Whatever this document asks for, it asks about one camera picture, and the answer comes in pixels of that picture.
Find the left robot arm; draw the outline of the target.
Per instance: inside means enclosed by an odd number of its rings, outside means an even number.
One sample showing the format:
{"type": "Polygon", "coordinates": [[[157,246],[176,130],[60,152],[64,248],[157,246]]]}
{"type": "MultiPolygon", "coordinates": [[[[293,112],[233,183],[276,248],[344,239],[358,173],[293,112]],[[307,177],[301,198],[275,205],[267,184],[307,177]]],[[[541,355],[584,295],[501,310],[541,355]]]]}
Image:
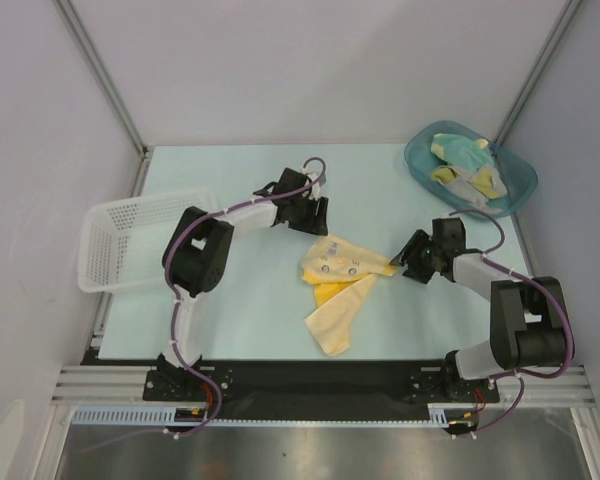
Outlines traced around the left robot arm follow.
{"type": "Polygon", "coordinates": [[[311,157],[299,170],[285,168],[276,181],[250,198],[215,211],[191,206],[182,213],[162,256],[164,278],[174,308],[167,347],[158,357],[165,388],[179,400],[194,397],[203,375],[193,369],[202,356],[194,329],[200,298],[223,278],[234,240],[283,224],[313,236],[328,234],[329,199],[320,189],[326,182],[326,162],[311,157]]]}

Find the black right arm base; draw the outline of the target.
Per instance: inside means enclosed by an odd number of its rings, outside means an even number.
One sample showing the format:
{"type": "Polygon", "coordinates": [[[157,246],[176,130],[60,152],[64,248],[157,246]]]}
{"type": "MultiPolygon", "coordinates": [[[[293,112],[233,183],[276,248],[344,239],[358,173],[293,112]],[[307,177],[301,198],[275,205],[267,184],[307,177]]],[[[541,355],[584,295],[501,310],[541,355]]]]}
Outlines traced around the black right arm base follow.
{"type": "Polygon", "coordinates": [[[500,401],[496,387],[489,388],[486,379],[463,379],[455,364],[457,350],[443,359],[416,362],[408,374],[408,399],[420,403],[478,403],[500,401]]]}

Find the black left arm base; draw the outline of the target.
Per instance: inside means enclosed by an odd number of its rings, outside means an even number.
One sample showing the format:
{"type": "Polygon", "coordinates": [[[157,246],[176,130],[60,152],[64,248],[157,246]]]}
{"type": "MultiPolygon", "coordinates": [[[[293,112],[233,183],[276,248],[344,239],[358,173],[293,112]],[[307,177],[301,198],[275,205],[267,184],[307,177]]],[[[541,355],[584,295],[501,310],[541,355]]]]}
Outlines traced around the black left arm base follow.
{"type": "MultiPolygon", "coordinates": [[[[223,393],[231,388],[233,372],[226,365],[199,359],[192,368],[215,382],[223,393]]],[[[202,402],[207,399],[208,392],[215,396],[207,382],[160,355],[146,375],[142,398],[149,402],[202,402]]]]}

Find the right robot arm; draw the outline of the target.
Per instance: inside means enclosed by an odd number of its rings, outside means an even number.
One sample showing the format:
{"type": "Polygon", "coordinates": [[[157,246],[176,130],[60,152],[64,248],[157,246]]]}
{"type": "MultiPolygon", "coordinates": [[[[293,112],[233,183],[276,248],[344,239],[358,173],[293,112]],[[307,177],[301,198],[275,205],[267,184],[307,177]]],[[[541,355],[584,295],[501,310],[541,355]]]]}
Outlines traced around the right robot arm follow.
{"type": "Polygon", "coordinates": [[[440,388],[449,400],[466,400],[477,382],[509,375],[554,379],[570,368],[575,342],[560,282],[528,277],[469,248],[461,219],[434,219],[432,232],[417,230],[390,264],[421,284],[438,274],[489,302],[488,339],[444,359],[440,388]]]}

